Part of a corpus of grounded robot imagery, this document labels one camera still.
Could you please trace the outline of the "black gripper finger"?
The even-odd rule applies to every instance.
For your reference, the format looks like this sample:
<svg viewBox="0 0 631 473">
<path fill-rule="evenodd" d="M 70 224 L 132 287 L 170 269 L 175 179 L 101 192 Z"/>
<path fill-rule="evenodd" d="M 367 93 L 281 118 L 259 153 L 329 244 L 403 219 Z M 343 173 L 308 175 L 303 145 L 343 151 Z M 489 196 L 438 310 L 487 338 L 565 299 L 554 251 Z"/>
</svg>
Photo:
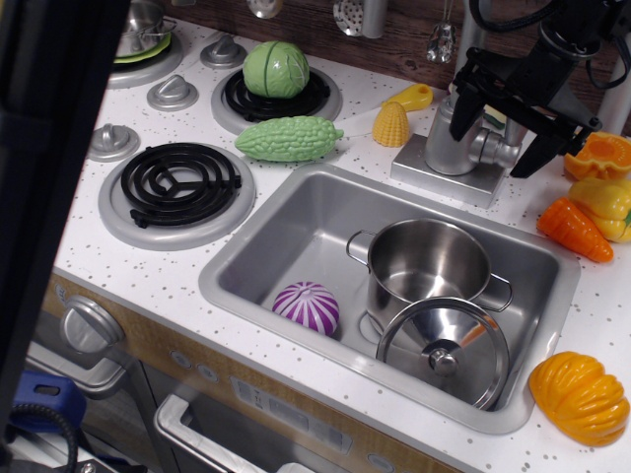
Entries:
<svg viewBox="0 0 631 473">
<path fill-rule="evenodd" d="M 482 117 L 486 96 L 480 87 L 458 88 L 450 125 L 451 136 L 460 141 L 474 123 Z"/>
<path fill-rule="evenodd" d="M 537 135 L 510 172 L 512 177 L 530 177 L 563 152 L 566 141 L 557 136 Z"/>
</svg>

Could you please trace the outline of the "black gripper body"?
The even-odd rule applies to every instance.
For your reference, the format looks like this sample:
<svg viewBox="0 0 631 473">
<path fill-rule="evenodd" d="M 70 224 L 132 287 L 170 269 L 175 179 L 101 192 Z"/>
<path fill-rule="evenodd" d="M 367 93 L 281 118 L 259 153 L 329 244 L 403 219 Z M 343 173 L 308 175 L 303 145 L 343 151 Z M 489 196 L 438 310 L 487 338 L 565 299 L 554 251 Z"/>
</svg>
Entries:
<svg viewBox="0 0 631 473">
<path fill-rule="evenodd" d="M 486 104 L 537 135 L 566 141 L 562 153 L 576 151 L 601 129 L 600 119 L 574 95 L 568 79 L 576 62 L 540 39 L 530 53 L 509 57 L 471 47 L 457 72 L 456 90 L 477 86 Z"/>
</svg>

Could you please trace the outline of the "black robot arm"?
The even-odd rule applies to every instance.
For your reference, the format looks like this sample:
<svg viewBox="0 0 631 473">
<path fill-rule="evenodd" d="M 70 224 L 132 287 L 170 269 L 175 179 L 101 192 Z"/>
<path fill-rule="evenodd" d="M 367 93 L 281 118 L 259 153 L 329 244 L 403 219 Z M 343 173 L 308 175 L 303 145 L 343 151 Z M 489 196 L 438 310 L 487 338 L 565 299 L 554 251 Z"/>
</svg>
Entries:
<svg viewBox="0 0 631 473">
<path fill-rule="evenodd" d="M 452 137 L 461 140 L 490 105 L 535 135 L 513 167 L 513 177 L 529 177 L 558 155 L 580 152 L 602 122 L 574 95 L 568 80 L 579 64 L 592 64 L 604 42 L 614 44 L 623 66 L 630 66 L 629 2 L 552 1 L 504 23 L 485 20 L 476 1 L 469 10 L 487 32 L 537 24 L 538 40 L 521 58 L 477 47 L 466 52 L 467 61 L 454 80 L 458 99 Z"/>
</svg>

